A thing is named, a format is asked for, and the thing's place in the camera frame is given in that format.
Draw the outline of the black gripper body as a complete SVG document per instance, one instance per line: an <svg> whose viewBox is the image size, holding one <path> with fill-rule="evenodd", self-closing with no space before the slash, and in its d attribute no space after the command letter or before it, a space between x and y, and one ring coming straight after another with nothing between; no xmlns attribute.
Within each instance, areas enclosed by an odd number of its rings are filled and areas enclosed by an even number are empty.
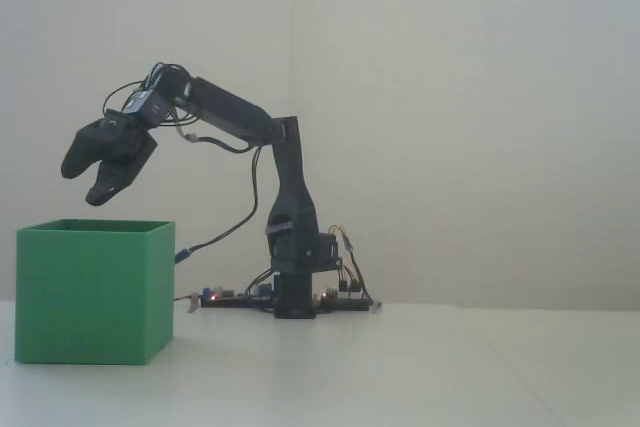
<svg viewBox="0 0 640 427"><path fill-rule="evenodd" d="M147 140L147 131L133 115L108 110L79 131L79 149L85 160L134 157Z"/></svg>

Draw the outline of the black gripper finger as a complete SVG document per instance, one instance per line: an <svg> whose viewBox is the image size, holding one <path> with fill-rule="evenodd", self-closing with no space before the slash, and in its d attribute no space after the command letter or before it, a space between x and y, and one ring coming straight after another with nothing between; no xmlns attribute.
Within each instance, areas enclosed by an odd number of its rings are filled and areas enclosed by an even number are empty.
<svg viewBox="0 0 640 427"><path fill-rule="evenodd" d="M61 164L63 178L76 178L100 161L103 143L96 130L79 130Z"/></svg>
<svg viewBox="0 0 640 427"><path fill-rule="evenodd" d="M140 145L132 153L102 160L94 185L89 189L85 201L91 206L101 206L122 190L129 187L141 172L157 147L149 134L144 134Z"/></svg>

